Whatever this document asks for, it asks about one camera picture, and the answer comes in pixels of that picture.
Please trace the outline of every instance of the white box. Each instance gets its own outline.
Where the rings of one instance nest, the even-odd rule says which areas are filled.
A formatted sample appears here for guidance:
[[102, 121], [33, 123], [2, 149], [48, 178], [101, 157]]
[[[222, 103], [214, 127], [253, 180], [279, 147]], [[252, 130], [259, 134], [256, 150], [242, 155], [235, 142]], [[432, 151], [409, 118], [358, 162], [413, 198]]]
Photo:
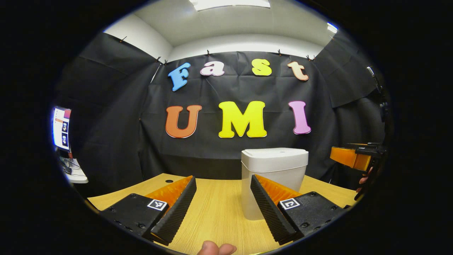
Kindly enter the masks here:
[[292, 148], [247, 149], [241, 154], [242, 162], [242, 210], [246, 219], [264, 219], [250, 190], [251, 176], [261, 175], [299, 192], [305, 169], [308, 165], [308, 151]]

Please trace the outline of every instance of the ceiling light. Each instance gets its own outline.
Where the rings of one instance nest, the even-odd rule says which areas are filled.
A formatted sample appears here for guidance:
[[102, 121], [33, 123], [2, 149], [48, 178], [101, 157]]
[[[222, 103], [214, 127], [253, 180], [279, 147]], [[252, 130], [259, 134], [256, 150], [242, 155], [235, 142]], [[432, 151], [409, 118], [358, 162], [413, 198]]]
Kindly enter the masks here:
[[330, 24], [329, 22], [327, 22], [327, 30], [333, 32], [333, 33], [337, 33], [338, 31], [338, 28], [334, 27], [332, 24]]
[[189, 0], [197, 11], [235, 5], [270, 8], [269, 0]]

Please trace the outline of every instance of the black curtain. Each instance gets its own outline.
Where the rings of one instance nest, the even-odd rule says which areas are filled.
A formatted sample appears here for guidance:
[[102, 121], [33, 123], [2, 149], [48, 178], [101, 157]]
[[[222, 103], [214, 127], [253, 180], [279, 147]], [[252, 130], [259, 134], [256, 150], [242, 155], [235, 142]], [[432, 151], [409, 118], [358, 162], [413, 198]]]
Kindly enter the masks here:
[[[320, 68], [337, 68], [335, 54], [329, 58], [321, 55], [315, 61], [297, 56], [287, 56], [265, 52], [227, 52], [200, 55], [179, 59], [161, 65], [152, 83], [141, 115], [140, 161], [145, 178], [166, 172], [175, 175], [195, 175], [199, 178], [240, 179], [241, 151], [252, 148], [292, 147], [309, 151], [306, 174], [323, 181], [354, 188], [358, 185], [359, 171], [345, 171], [329, 158], [332, 146], [346, 142], [380, 141], [383, 137], [383, 124], [379, 115], [379, 100], [369, 97], [373, 87], [363, 89], [373, 81], [372, 77], [364, 83], [353, 77], [355, 82], [336, 79], [324, 75]], [[256, 76], [252, 72], [253, 59], [266, 59], [270, 62], [270, 76]], [[200, 69], [211, 61], [225, 64], [222, 76], [203, 76]], [[296, 61], [305, 67], [307, 81], [298, 80], [288, 63]], [[168, 74], [182, 65], [190, 63], [188, 82], [172, 91], [173, 82]], [[346, 71], [337, 72], [346, 75]], [[364, 74], [361, 70], [355, 73]], [[367, 93], [349, 93], [342, 98], [337, 94], [341, 106], [332, 108], [330, 88], [341, 90], [365, 90]], [[262, 101], [264, 127], [267, 136], [250, 138], [245, 134], [233, 138], [219, 138], [222, 130], [222, 110], [219, 103], [233, 101], [242, 113], [250, 101]], [[288, 106], [291, 101], [304, 101], [305, 114], [311, 132], [294, 134], [294, 114]], [[201, 105], [195, 133], [184, 139], [173, 138], [165, 131], [166, 108], [181, 106], [178, 127], [185, 128], [188, 123], [189, 105]]]
[[63, 70], [55, 104], [72, 109], [69, 142], [88, 177], [85, 196], [143, 181], [138, 157], [140, 109], [159, 63], [101, 33]]
[[[372, 68], [383, 87], [385, 80], [364, 50], [339, 30], [313, 62], [323, 75], [329, 91], [340, 132], [339, 145], [382, 142], [385, 135], [379, 107], [382, 96], [366, 68]], [[344, 188], [357, 189], [362, 173], [335, 163], [321, 179]]]
[[[254, 59], [268, 60], [272, 74], [254, 75]], [[200, 69], [210, 61], [223, 62], [225, 74], [201, 75]], [[305, 67], [307, 81], [294, 76], [287, 66], [292, 61]], [[191, 64], [188, 83], [172, 91], [168, 74], [185, 62]], [[292, 147], [309, 151], [308, 176], [355, 189], [361, 172], [335, 163], [329, 155], [332, 146], [383, 139], [380, 97], [368, 65], [340, 32], [310, 61], [265, 52], [227, 52], [166, 65], [102, 33], [66, 66], [57, 87], [55, 104], [72, 109], [69, 142], [89, 180], [77, 188], [85, 196], [97, 196], [160, 173], [240, 179], [242, 150]], [[242, 112], [250, 101], [264, 102], [267, 136], [219, 138], [218, 105], [224, 101], [235, 102]], [[310, 133], [293, 133], [291, 101], [306, 103]], [[184, 139], [170, 137], [165, 131], [166, 108], [184, 108], [178, 126], [185, 128], [186, 107], [194, 104], [202, 106], [195, 133]]]

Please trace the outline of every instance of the computer screen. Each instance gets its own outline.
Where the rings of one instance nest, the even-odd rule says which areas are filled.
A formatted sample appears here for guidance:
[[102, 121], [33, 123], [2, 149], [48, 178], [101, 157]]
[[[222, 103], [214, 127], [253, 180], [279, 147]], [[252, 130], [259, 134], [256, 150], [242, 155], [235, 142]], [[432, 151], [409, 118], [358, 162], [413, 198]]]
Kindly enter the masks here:
[[71, 109], [55, 106], [52, 115], [53, 143], [60, 150], [69, 151], [69, 117]]

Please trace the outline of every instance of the letter f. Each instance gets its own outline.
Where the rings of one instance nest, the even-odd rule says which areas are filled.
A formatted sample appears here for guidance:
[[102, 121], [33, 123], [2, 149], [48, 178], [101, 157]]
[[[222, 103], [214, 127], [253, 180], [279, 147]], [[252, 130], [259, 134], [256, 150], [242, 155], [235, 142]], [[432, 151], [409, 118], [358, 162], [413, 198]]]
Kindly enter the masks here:
[[187, 78], [187, 76], [189, 76], [189, 72], [186, 69], [189, 67], [190, 64], [186, 62], [169, 73], [168, 76], [171, 77], [173, 81], [173, 91], [176, 91], [182, 86], [186, 85], [187, 80], [184, 80], [183, 77]]

